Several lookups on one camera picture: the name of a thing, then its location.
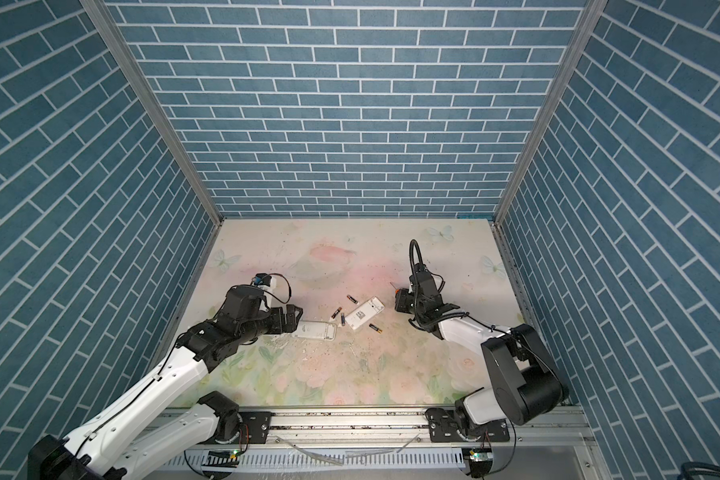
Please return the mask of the white air conditioner remote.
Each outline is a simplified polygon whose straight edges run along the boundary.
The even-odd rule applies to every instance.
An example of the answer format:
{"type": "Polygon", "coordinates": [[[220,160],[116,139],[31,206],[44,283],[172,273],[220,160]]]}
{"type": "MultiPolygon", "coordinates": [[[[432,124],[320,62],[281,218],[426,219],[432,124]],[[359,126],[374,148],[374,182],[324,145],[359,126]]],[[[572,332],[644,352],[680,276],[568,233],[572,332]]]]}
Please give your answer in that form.
{"type": "Polygon", "coordinates": [[[345,316],[346,325],[357,330],[382,313],[384,309],[384,304],[377,297],[372,297],[345,316]]]}

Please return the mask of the grey buttoned remote control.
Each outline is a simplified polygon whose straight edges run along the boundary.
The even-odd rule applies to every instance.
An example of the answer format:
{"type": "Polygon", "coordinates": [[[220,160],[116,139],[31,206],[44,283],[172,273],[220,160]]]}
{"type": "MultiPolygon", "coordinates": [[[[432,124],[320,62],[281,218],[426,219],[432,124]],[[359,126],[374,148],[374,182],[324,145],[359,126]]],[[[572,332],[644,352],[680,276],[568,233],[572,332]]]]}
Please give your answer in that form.
{"type": "Polygon", "coordinates": [[[333,341],[336,337],[336,326],[328,322],[302,321],[292,336],[308,340],[333,341]]]}

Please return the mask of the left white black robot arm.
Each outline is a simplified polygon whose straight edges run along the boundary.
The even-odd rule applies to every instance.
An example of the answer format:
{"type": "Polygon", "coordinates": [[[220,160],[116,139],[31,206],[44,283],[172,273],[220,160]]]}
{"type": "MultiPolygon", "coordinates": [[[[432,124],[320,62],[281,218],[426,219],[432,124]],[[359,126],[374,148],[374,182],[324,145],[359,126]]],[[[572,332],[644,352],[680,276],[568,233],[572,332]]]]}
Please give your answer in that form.
{"type": "Polygon", "coordinates": [[[166,357],[111,405],[60,438],[39,440],[27,455],[28,478],[142,479],[203,441],[242,452],[250,429],[239,405],[218,391],[158,429],[144,430],[240,347],[297,330],[302,308],[289,301],[272,307],[273,296],[268,282],[231,287],[211,318],[179,335],[166,357]]]}

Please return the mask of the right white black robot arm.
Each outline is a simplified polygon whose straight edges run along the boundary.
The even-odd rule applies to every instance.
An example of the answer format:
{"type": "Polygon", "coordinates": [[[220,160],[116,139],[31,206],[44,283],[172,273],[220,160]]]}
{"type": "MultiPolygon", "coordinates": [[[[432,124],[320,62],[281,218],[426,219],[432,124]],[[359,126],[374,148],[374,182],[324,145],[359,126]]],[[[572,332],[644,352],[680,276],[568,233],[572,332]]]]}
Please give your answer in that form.
{"type": "Polygon", "coordinates": [[[567,398],[568,387],[533,327],[480,322],[443,300],[443,284],[425,264],[414,263],[409,287],[396,291],[395,310],[409,314],[415,329],[460,345],[484,360],[489,385],[455,403],[463,433],[471,436],[475,429],[497,420],[524,425],[567,398]]]}

